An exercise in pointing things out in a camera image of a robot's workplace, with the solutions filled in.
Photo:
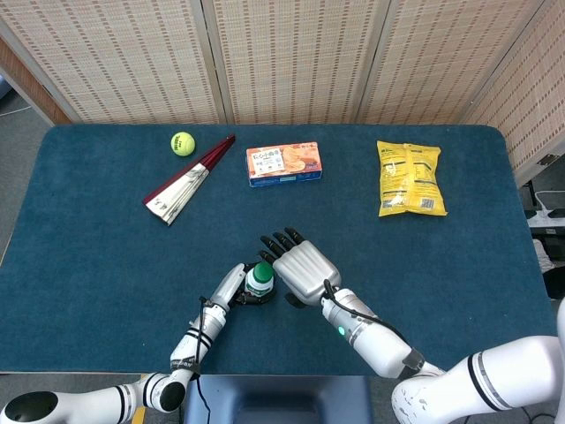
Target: green bottle cap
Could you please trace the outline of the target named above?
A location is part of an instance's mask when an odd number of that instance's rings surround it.
[[[273,267],[265,261],[259,262],[253,268],[253,278],[257,283],[268,283],[273,278]]]

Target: bottle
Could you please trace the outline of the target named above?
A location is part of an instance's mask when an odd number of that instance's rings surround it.
[[[273,290],[273,267],[265,261],[259,262],[245,276],[245,291],[258,298]]]

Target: red fan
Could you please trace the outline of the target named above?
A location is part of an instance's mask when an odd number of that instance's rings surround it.
[[[185,166],[169,181],[150,193],[143,200],[145,206],[167,225],[171,225],[235,140],[235,134],[229,135],[200,159]]]

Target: blue table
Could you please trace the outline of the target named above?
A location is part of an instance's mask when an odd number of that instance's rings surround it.
[[[142,199],[229,133],[235,145],[169,228]],[[448,216],[378,218],[377,139],[441,147]],[[319,181],[251,188],[245,149],[317,140]],[[451,367],[554,323],[504,140],[484,126],[73,125],[41,146],[0,268],[3,371],[166,371],[209,296],[259,236],[294,226],[427,359]],[[286,289],[237,307],[206,374],[371,375],[320,309]]]

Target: robot finger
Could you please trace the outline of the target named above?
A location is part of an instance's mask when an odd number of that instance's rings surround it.
[[[292,241],[294,241],[297,245],[299,245],[305,240],[305,238],[302,237],[300,233],[292,227],[285,227],[284,232],[286,232],[290,236]]]
[[[283,248],[277,245],[271,238],[267,236],[261,236],[261,241],[265,243],[265,246],[267,246],[270,249],[270,251],[275,254],[277,258],[280,258],[281,256],[284,255],[285,252]]]
[[[267,261],[271,265],[273,265],[273,263],[275,263],[275,261],[276,261],[276,258],[272,254],[270,254],[269,252],[266,252],[264,250],[259,250],[259,256],[261,257],[261,259],[263,261]]]
[[[275,239],[277,239],[277,241],[281,243],[282,247],[284,247],[286,250],[290,250],[292,247],[294,247],[294,243],[292,243],[284,234],[281,234],[280,232],[274,232],[273,237],[275,237]]]

